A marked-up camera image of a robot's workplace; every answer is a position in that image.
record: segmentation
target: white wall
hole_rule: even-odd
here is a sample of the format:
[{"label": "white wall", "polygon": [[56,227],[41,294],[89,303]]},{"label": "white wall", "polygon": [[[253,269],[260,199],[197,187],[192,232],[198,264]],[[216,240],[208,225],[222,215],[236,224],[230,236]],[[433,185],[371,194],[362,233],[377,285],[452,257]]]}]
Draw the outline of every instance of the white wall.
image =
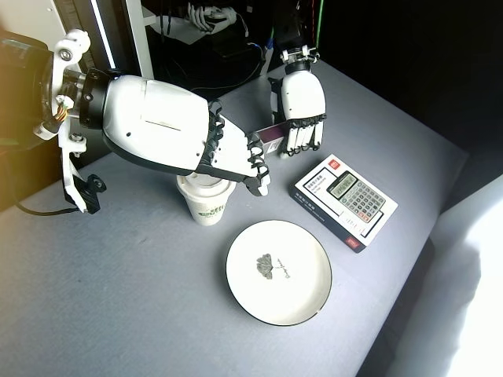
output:
[{"label": "white wall", "polygon": [[388,377],[502,376],[503,176],[442,214]]},{"label": "white wall", "polygon": [[[0,26],[38,39],[51,50],[66,34],[53,0],[0,0]],[[87,152],[81,156],[84,164],[108,153],[100,131],[83,129],[75,121],[72,121],[72,131],[87,137]]]}]

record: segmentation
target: plate rim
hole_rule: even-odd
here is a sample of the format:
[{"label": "plate rim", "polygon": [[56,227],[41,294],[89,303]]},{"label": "plate rim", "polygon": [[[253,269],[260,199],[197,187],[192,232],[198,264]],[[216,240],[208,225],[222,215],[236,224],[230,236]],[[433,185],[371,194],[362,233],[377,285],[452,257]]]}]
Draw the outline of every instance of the plate rim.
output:
[{"label": "plate rim", "polygon": [[[321,246],[321,249],[323,250],[323,252],[325,253],[325,256],[327,257],[327,261],[329,261],[329,270],[330,270],[330,285],[329,285],[329,291],[327,292],[327,295],[325,297],[325,300],[323,301],[323,303],[321,304],[321,306],[319,307],[319,309],[316,310],[316,312],[314,312],[314,314],[308,318],[306,318],[305,320],[301,320],[300,322],[295,322],[294,324],[274,324],[272,322],[267,322],[266,320],[262,320],[256,316],[254,316],[253,314],[251,314],[250,312],[248,312],[246,310],[246,308],[240,303],[240,301],[237,299],[236,295],[234,294],[234,291],[232,289],[232,287],[230,286],[230,282],[229,282],[229,275],[227,274],[227,266],[229,264],[229,254],[230,254],[230,250],[232,249],[233,245],[234,245],[234,242],[236,242],[237,238],[243,234],[244,231],[246,231],[247,229],[250,229],[252,226],[255,226],[257,224],[261,224],[263,222],[269,222],[269,221],[279,221],[279,222],[287,222],[289,224],[292,224],[292,225],[295,225],[295,226],[298,226],[299,228],[305,230],[306,232],[308,232]],[[296,224],[295,222],[291,222],[291,221],[286,221],[286,220],[262,220],[262,221],[258,221],[254,224],[251,224],[249,226],[247,226],[246,228],[244,228],[243,230],[241,230],[239,232],[239,234],[236,236],[236,238],[234,238],[233,242],[230,244],[230,247],[229,247],[229,250],[227,251],[227,256],[226,256],[226,280],[227,280],[227,285],[229,286],[229,289],[230,289],[230,292],[232,293],[234,299],[236,300],[236,302],[239,304],[239,306],[246,312],[248,313],[249,316],[255,318],[256,320],[259,320],[260,322],[263,322],[264,324],[270,324],[270,325],[273,325],[273,326],[278,326],[280,328],[287,328],[287,327],[291,327],[291,326],[296,326],[298,324],[303,324],[304,322],[307,322],[308,320],[312,319],[313,317],[315,317],[318,313],[321,312],[321,310],[323,309],[323,307],[325,306],[326,302],[329,300],[329,297],[330,297],[330,293],[332,292],[332,284],[333,284],[333,273],[332,273],[332,263],[330,262],[330,258],[329,258],[329,255],[327,253],[327,250],[325,250],[325,248],[323,247],[323,245],[321,244],[321,242],[318,240],[318,238],[316,238],[313,233],[311,233],[309,230],[305,229],[304,227]]]}]

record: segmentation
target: table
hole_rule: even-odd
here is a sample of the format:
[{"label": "table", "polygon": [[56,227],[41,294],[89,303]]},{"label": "table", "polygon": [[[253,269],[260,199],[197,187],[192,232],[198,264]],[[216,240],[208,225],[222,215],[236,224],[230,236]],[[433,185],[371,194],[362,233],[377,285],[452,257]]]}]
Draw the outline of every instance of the table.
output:
[{"label": "table", "polygon": [[[282,75],[282,68],[273,77]],[[201,227],[173,175],[107,155],[83,169],[108,191],[95,215],[0,214],[0,375],[353,376],[405,283],[466,158],[464,152],[337,70],[314,66],[328,119],[318,152],[268,156],[267,197],[238,185],[223,219]],[[269,83],[225,95],[244,130],[270,124]],[[334,153],[399,205],[361,254],[288,196]],[[64,207],[61,183],[24,204]],[[332,292],[293,327],[246,314],[226,282],[237,235],[258,221],[292,221],[332,263]]]}]

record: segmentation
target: round plate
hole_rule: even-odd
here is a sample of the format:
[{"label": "round plate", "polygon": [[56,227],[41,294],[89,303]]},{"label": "round plate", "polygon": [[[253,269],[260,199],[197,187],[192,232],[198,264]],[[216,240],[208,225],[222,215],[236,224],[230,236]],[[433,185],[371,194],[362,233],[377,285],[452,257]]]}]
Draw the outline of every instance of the round plate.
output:
[{"label": "round plate", "polygon": [[246,228],[227,255],[234,297],[255,318],[289,326],[309,320],[329,297],[329,257],[308,231],[286,221]]}]

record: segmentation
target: calculator screen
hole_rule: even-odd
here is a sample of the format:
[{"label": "calculator screen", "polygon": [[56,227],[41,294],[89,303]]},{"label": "calculator screen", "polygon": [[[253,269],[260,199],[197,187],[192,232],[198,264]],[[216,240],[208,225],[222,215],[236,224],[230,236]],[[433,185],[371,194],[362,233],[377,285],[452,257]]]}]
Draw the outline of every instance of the calculator screen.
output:
[{"label": "calculator screen", "polygon": [[330,193],[339,199],[356,181],[354,176],[348,174],[336,187],[330,190]]}]

